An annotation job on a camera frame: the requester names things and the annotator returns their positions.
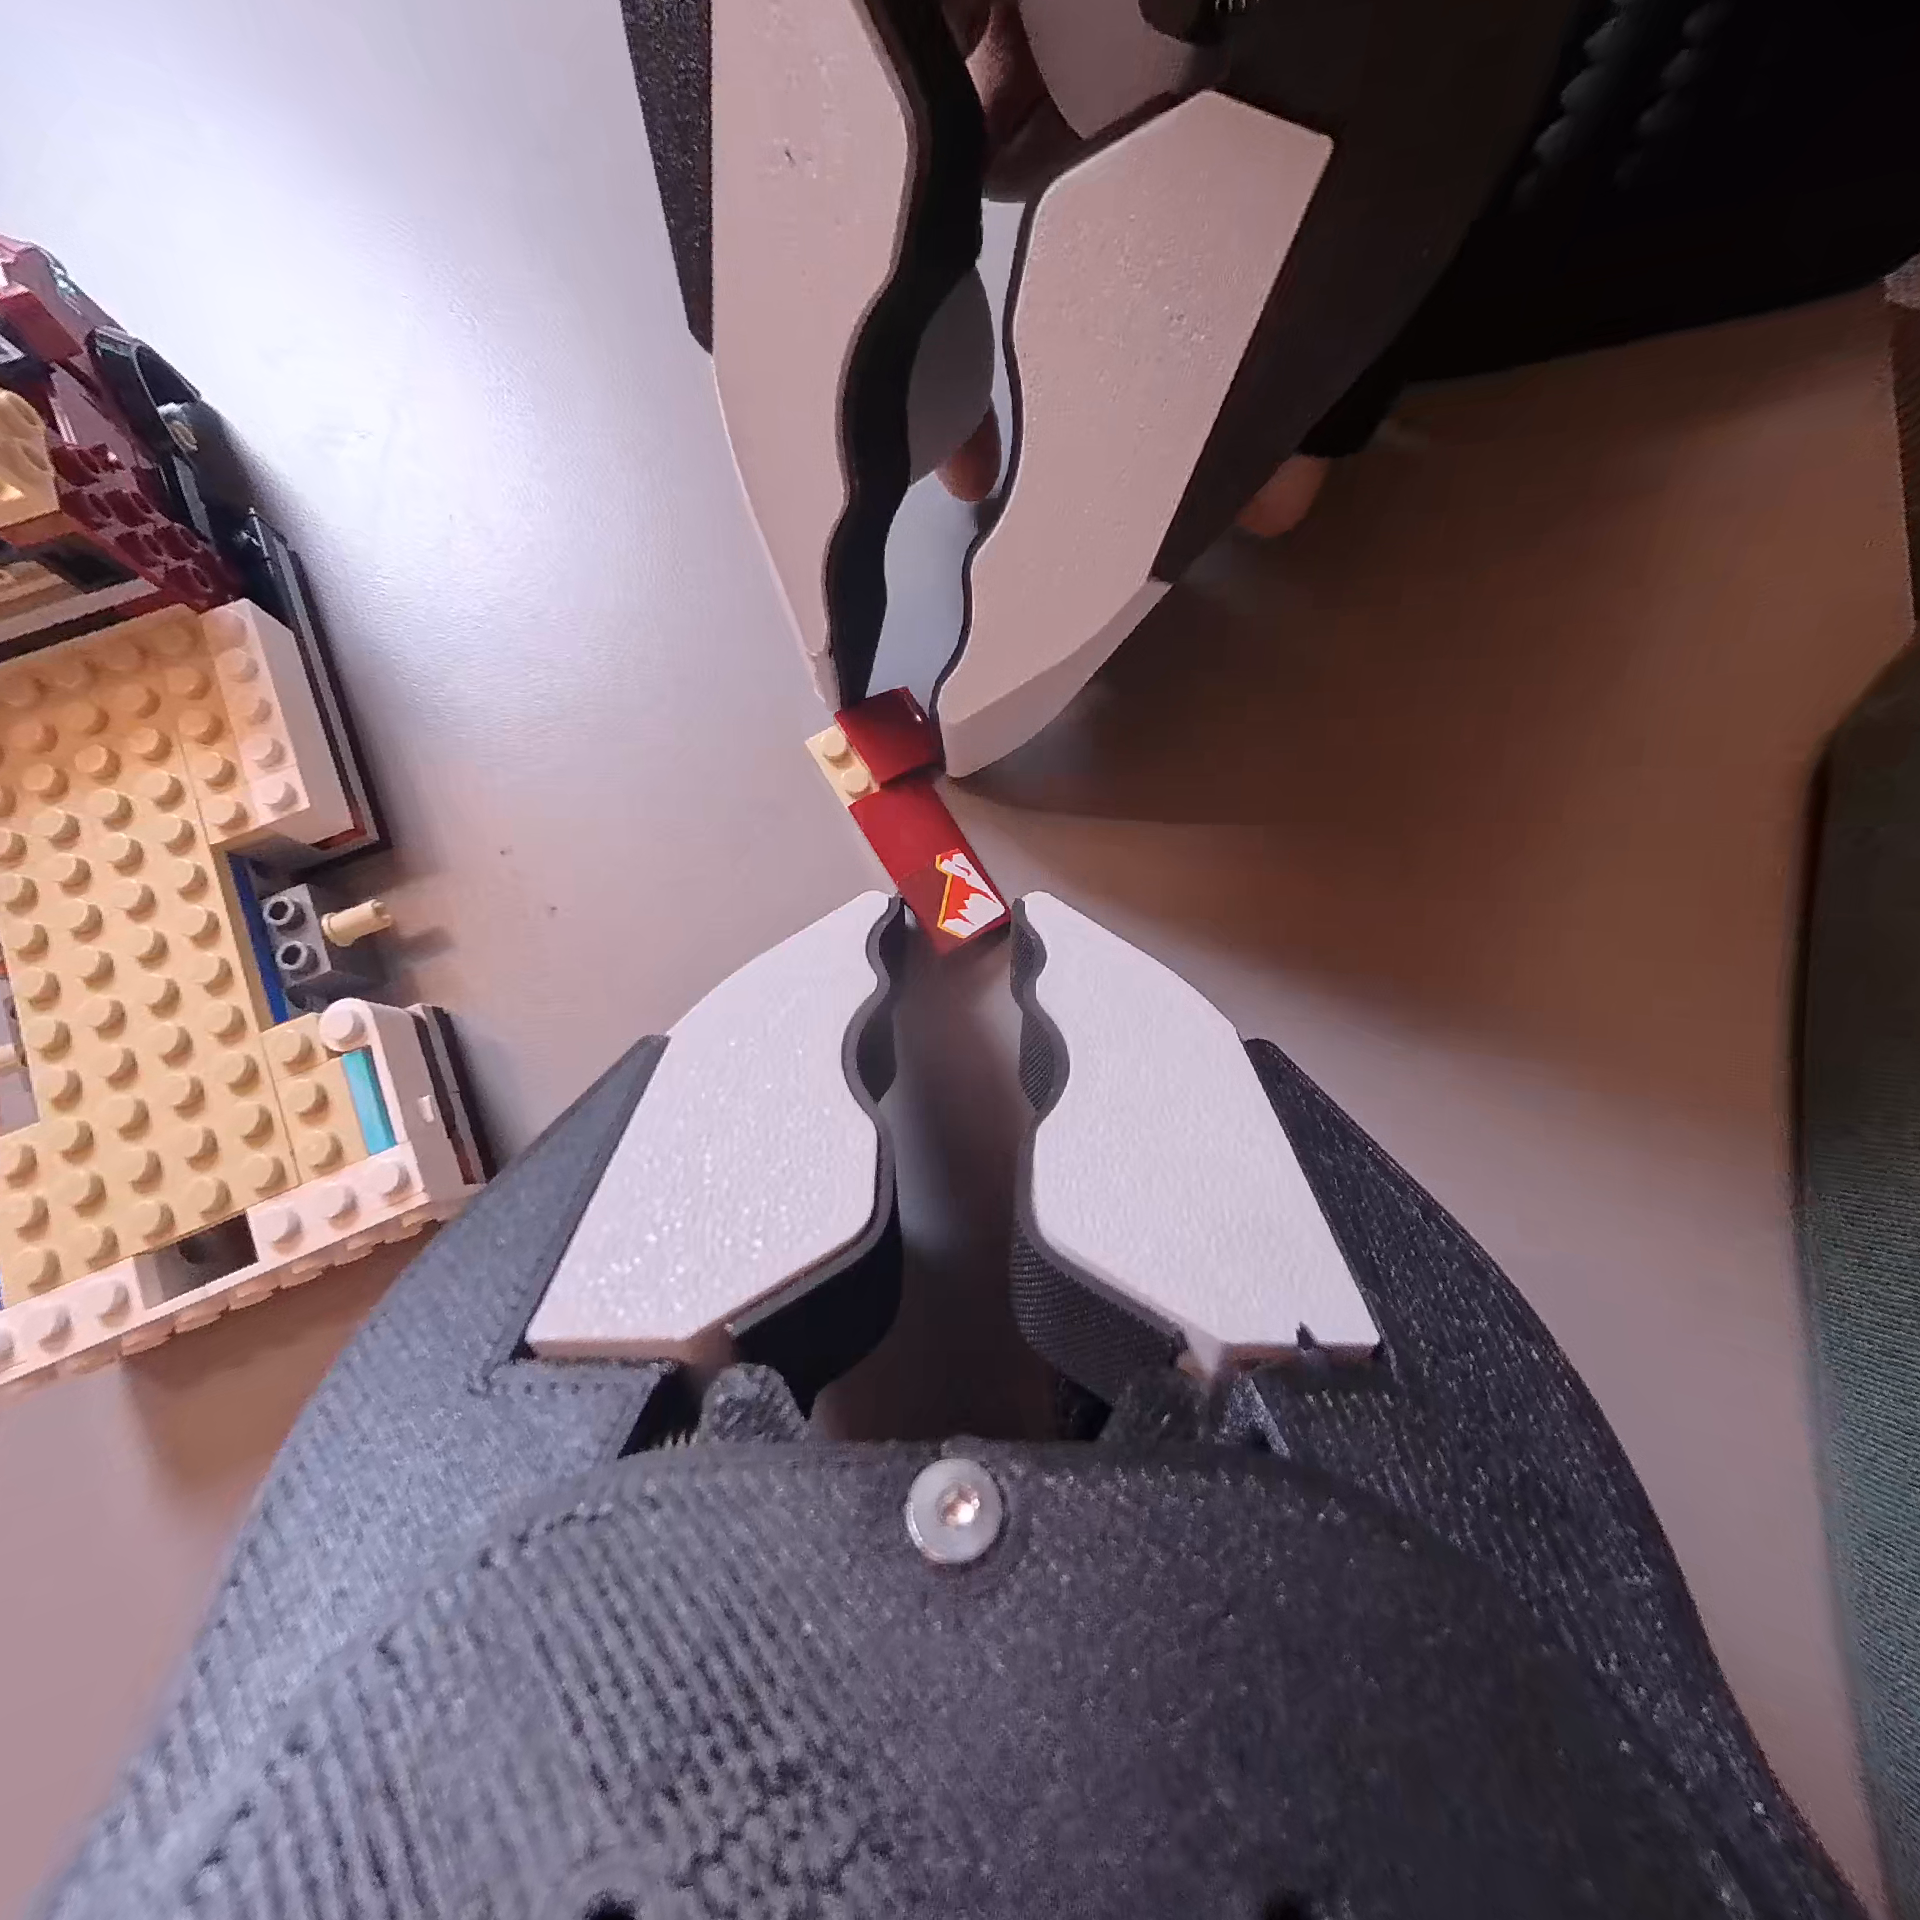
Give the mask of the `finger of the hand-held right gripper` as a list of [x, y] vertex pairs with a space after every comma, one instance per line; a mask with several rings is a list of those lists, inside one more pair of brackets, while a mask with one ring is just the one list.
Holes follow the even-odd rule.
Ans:
[[1014, 459], [935, 691], [950, 775], [1043, 731], [1161, 601], [1161, 541], [1332, 148], [1205, 89], [1030, 208], [1008, 320]]
[[991, 407], [983, 124], [942, 4], [710, 9], [710, 358], [809, 675], [865, 697], [905, 491]]

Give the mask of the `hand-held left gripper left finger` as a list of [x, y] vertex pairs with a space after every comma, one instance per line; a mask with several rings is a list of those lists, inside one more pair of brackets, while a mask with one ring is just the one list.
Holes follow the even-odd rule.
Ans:
[[853, 1044], [901, 921], [895, 896], [854, 896], [675, 1021], [526, 1329], [535, 1355], [717, 1360], [877, 1220]]

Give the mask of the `dark red curved slope brick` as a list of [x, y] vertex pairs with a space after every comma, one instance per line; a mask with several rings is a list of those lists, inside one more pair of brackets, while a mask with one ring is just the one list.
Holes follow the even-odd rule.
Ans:
[[903, 775], [848, 807], [887, 878], [924, 916], [937, 916], [947, 875], [937, 856], [967, 851], [933, 773]]

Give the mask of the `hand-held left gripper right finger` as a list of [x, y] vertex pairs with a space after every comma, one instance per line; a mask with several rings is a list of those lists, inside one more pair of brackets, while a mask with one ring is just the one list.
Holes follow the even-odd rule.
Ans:
[[1368, 1355], [1375, 1319], [1233, 1021], [1063, 897], [1024, 896], [1020, 931], [1049, 1048], [1024, 1174], [1040, 1253], [1199, 1376]]

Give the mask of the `person's right hand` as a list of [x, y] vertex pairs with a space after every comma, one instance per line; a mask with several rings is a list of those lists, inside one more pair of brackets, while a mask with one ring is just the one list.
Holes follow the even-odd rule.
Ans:
[[[1030, 200], [1045, 181], [1083, 144], [1052, 100], [1032, 56], [1016, 3], [948, 3], [956, 35], [975, 86], [988, 136], [983, 199]], [[1237, 516], [1254, 537], [1279, 537], [1302, 520], [1332, 468], [1329, 459], [1291, 455]], [[967, 441], [940, 463], [947, 491], [975, 505], [1000, 470], [1000, 430], [988, 407]]]

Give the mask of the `grey desk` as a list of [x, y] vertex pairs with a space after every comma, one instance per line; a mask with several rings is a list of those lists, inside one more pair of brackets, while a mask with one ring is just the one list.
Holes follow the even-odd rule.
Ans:
[[[502, 1156], [879, 879], [680, 316], [614, 4], [4, 4], [4, 230], [225, 414]], [[1873, 292], [1413, 396], [952, 809], [1521, 1287], [1883, 1908], [1781, 1093], [1808, 763], [1910, 629]]]

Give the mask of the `tan and dark red brick model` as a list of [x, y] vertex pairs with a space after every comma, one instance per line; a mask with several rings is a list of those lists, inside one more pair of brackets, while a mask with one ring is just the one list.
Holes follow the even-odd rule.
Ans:
[[222, 420], [3, 241], [3, 1377], [143, 1353], [489, 1174], [303, 574]]

